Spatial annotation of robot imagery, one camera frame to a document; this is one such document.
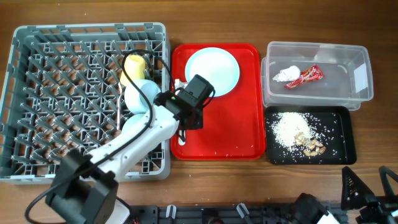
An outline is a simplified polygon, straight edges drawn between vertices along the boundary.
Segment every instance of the transparent container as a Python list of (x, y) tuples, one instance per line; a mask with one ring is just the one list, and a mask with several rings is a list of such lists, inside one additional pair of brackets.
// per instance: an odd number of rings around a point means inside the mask
[[(289, 82), (272, 78), (292, 65), (301, 71), (318, 65), (325, 77), (288, 90)], [(262, 59), (261, 80), (265, 106), (313, 105), (345, 106), (358, 110), (373, 98), (373, 76), (365, 47), (303, 42), (271, 42)]]

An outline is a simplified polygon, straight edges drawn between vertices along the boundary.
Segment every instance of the red candy wrapper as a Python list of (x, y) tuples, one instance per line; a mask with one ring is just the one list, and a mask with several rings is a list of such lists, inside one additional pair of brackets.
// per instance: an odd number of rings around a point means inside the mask
[(303, 83), (317, 81), (317, 80), (323, 78), (324, 76), (325, 75), (320, 70), (318, 65), (312, 65), (310, 68), (301, 72), (298, 79), (292, 81), (291, 83), (286, 84), (285, 88), (288, 90), (291, 90), (296, 86), (303, 85)]

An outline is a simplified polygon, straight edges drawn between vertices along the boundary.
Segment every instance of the yellow object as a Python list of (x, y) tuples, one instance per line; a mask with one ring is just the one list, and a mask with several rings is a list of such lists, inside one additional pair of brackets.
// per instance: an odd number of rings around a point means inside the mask
[[(131, 80), (135, 80), (138, 78), (145, 79), (145, 60), (139, 55), (129, 55), (124, 63), (124, 69), (126, 70), (127, 75), (131, 78)], [(130, 82), (124, 72), (122, 72), (120, 82), (125, 86), (130, 85)]]

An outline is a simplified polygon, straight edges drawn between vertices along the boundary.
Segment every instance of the gray dish rack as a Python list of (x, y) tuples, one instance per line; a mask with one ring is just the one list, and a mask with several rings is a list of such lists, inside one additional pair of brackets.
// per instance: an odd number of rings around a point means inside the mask
[[(69, 150), (81, 154), (117, 137), (122, 53), (155, 52), (170, 66), (170, 42), (158, 22), (22, 26), (12, 38), (0, 101), (0, 181), (49, 184)], [(169, 89), (169, 74), (144, 55), (147, 78)], [(121, 127), (133, 114), (121, 101)], [(124, 180), (160, 180), (170, 173), (162, 142)]]

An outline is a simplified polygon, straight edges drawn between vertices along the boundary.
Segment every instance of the wooden surface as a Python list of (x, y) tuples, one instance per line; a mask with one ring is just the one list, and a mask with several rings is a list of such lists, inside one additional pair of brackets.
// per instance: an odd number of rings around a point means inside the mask
[[(358, 161), (351, 168), (377, 195), (381, 165), (398, 172), (398, 16), (395, 1), (142, 1), (0, 5), (0, 76), (4, 79), (12, 33), (22, 25), (148, 22), (165, 24), (172, 48), (192, 42), (249, 42), (266, 56), (273, 40), (365, 46), (374, 98), (352, 112)], [(159, 182), (123, 183), (118, 195), (133, 205), (232, 205), (292, 202), (306, 192), (340, 201), (343, 166), (273, 166), (246, 162), (173, 159)], [(0, 184), (0, 223), (25, 223), (29, 202), (48, 185)], [(57, 220), (40, 203), (33, 217)]]

